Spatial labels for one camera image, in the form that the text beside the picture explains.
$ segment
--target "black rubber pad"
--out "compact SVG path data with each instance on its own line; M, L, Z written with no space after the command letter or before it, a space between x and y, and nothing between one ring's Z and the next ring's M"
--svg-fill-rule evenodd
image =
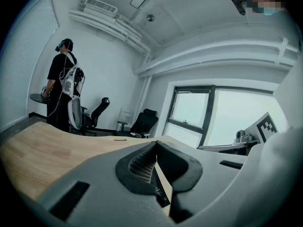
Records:
M239 169L239 170L243 166L243 164L241 164L241 163L235 163L235 162L231 162L231 161L221 161L220 164L223 166L228 166L228 167Z
M86 190L88 183L77 182L65 195L51 208L50 213L65 221L72 213L74 207L80 201Z

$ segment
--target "black baseboard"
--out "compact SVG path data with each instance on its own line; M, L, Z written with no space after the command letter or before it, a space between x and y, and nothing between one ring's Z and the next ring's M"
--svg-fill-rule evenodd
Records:
M47 119L47 117L41 115L41 114L38 114L38 113L35 113L35 112L32 112L32 113L29 113L28 114L28 117L33 117L33 116L36 116L38 118L41 118L41 119ZM98 129L98 128L92 128L92 129L88 129L90 131L97 131L97 132L108 132L108 133L115 133L116 131L115 130L105 130L105 129Z
M35 113L35 112L32 112L32 113L29 113L29 114L28 114L28 117L29 117L29 118L30 118L30 117L33 117L33 116L36 116L36 117L41 118L41 119L47 119L47 117L45 117L45 116L43 116L43 115L41 115L41 114Z
M97 131L97 132L108 132L108 133L115 133L115 130L105 130L105 129L98 129L98 128L91 128L88 129L89 131Z

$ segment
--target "white wall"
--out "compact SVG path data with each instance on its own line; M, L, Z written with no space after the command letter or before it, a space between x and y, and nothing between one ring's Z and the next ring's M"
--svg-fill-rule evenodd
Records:
M217 85L250 87L274 91L287 75L280 68L257 64L244 66L233 63L224 66L207 66L153 77L143 108L158 112L159 121L151 136L162 135L175 86Z
M52 60L57 55L55 47L61 40L70 38L74 42L72 52L86 77L81 105L92 113L102 98L109 97L110 106L99 117L97 127L115 130L121 107L130 112L135 110L143 79L133 74L133 68L142 64L143 57L122 41L68 19L68 9L76 9L78 3L79 0L53 0L60 27L40 56L30 93L40 93L47 84ZM46 106L29 100L28 113L31 112L46 116Z

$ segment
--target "desk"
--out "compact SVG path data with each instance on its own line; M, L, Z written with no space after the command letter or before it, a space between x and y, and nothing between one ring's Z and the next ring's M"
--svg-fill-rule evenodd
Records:
M136 139L73 135L49 124L37 122L6 141L0 147L0 158L14 187L36 200L52 182L85 160L155 140L184 145L168 136L157 139ZM156 169L170 199L171 187L157 164Z

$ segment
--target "window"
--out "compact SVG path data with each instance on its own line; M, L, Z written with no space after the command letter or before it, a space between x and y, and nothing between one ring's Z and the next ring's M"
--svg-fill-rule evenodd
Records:
M232 144L266 112L279 132L288 128L272 92L237 87L177 87L164 135L193 148Z
M215 87L177 87L164 134L193 148L203 145L213 110Z
M287 130L287 120L276 99L269 94L217 89L214 111L205 146L232 144L236 132L245 130L269 112L279 132Z

